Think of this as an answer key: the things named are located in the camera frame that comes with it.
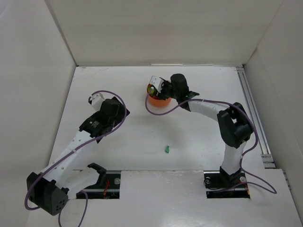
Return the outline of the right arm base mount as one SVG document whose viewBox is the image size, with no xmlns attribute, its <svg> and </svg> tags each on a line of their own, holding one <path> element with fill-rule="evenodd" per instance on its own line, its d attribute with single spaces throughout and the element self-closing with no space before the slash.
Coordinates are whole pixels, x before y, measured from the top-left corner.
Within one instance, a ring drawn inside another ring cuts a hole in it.
<svg viewBox="0 0 303 227">
<path fill-rule="evenodd" d="M 218 171 L 204 171 L 204 186 L 208 199 L 249 199 L 250 193 L 246 183 L 246 176 L 238 171 L 229 176 Z"/>
</svg>

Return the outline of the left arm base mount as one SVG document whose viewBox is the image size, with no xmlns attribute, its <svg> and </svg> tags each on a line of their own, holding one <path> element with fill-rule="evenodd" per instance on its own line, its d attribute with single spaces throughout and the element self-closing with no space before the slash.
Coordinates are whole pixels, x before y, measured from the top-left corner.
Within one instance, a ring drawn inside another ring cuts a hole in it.
<svg viewBox="0 0 303 227">
<path fill-rule="evenodd" d="M 96 170 L 99 174 L 95 184 L 83 189 L 83 191 L 87 194 L 88 199 L 119 199 L 121 171 L 106 170 L 95 163 L 89 164 L 88 167 Z"/>
</svg>

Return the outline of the lime long lego brick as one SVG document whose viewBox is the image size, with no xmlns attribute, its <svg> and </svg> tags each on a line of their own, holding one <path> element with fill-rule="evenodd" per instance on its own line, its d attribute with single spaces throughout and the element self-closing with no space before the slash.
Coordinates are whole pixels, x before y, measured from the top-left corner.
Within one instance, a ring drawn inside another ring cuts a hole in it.
<svg viewBox="0 0 303 227">
<path fill-rule="evenodd" d="M 147 87 L 147 92 L 148 92 L 149 95 L 152 95 L 153 92 L 154 92 L 154 87 L 153 86 Z"/>
</svg>

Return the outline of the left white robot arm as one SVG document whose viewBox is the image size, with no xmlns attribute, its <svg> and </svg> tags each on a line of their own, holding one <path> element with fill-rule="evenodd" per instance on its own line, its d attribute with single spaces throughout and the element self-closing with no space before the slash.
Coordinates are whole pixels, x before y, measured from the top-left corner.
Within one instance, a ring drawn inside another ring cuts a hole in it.
<svg viewBox="0 0 303 227">
<path fill-rule="evenodd" d="M 120 127 L 130 113 L 124 101 L 116 96 L 105 99 L 97 94 L 89 98 L 89 103 L 96 112 L 79 126 L 67 148 L 40 173 L 32 172 L 27 177 L 26 201 L 52 216 L 59 214 L 81 190 L 104 182 L 105 168 L 93 161 L 81 163 L 85 151 Z"/>
</svg>

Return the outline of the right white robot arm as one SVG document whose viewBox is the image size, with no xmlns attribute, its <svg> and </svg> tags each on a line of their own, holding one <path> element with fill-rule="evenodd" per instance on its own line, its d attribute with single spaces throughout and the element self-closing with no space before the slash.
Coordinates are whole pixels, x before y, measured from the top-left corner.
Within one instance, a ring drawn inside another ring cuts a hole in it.
<svg viewBox="0 0 303 227">
<path fill-rule="evenodd" d="M 183 74 L 174 74 L 170 80 L 153 77 L 150 84 L 153 95 L 160 100 L 175 99 L 181 108 L 207 116 L 219 124 L 225 151 L 220 172 L 232 176 L 240 172 L 240 158 L 253 129 L 242 104 L 202 99 L 200 94 L 189 90 Z"/>
</svg>

